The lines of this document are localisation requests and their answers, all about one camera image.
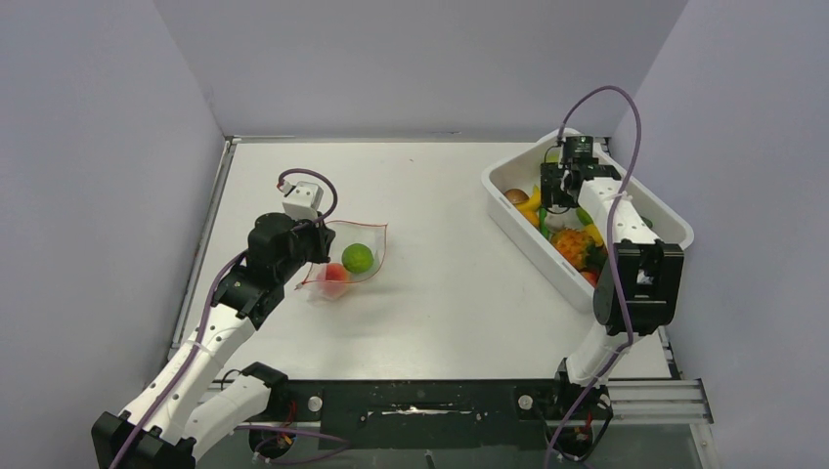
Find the small green cabbage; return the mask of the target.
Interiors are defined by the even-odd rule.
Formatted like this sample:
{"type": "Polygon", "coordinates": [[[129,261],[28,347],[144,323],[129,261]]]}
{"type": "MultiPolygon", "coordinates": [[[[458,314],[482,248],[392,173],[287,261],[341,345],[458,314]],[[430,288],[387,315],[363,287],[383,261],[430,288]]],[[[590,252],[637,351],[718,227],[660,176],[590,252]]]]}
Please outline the small green cabbage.
{"type": "Polygon", "coordinates": [[[341,264],[351,274],[367,273],[374,265],[373,251],[362,243],[352,243],[343,250],[341,264]]]}

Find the toy peach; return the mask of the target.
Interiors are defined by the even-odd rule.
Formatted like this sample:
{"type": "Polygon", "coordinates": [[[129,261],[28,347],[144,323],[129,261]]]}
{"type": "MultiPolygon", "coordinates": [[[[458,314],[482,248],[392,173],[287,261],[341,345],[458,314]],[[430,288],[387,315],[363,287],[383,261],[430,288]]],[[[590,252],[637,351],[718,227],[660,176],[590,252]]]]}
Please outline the toy peach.
{"type": "Polygon", "coordinates": [[[351,274],[339,263],[325,265],[320,277],[320,291],[330,300],[335,300],[345,294],[350,286],[351,274]]]}

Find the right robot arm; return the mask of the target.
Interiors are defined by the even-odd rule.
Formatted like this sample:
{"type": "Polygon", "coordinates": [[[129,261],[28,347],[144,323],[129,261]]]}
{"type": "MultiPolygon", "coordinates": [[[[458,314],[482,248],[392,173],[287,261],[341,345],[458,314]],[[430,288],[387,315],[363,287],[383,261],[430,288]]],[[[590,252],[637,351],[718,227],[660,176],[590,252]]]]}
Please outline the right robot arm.
{"type": "Polygon", "coordinates": [[[588,405],[587,388],[602,385],[636,341],[673,320],[684,253],[646,225],[628,177],[600,162],[591,137],[560,137],[552,147],[557,160],[541,165],[543,206],[583,209],[607,252],[592,294],[595,323],[563,362],[568,379],[549,391],[553,410],[572,417],[588,405]]]}

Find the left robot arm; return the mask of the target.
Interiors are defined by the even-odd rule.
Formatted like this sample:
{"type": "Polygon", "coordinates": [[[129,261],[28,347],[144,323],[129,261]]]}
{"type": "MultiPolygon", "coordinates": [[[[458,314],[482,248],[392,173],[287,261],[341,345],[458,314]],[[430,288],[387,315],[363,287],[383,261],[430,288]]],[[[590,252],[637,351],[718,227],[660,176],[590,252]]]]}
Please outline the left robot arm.
{"type": "Polygon", "coordinates": [[[193,468],[226,435],[263,412],[277,386],[270,367],[208,401],[202,397],[282,302],[285,284],[305,265],[328,262],[334,238],[322,218],[257,218],[246,249],[212,281],[195,331],[137,398],[93,424],[99,467],[193,468]]]}

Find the clear zip bag orange zipper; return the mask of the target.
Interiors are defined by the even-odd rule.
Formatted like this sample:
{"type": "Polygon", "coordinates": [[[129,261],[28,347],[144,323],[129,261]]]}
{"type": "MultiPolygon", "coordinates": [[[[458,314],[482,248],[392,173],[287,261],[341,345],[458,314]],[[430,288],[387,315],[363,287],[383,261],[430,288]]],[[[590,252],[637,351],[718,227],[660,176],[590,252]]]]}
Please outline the clear zip bag orange zipper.
{"type": "Polygon", "coordinates": [[[336,301],[381,269],[387,247],[387,224],[336,220],[327,224],[335,232],[329,260],[311,264],[295,287],[310,301],[336,301]]]}

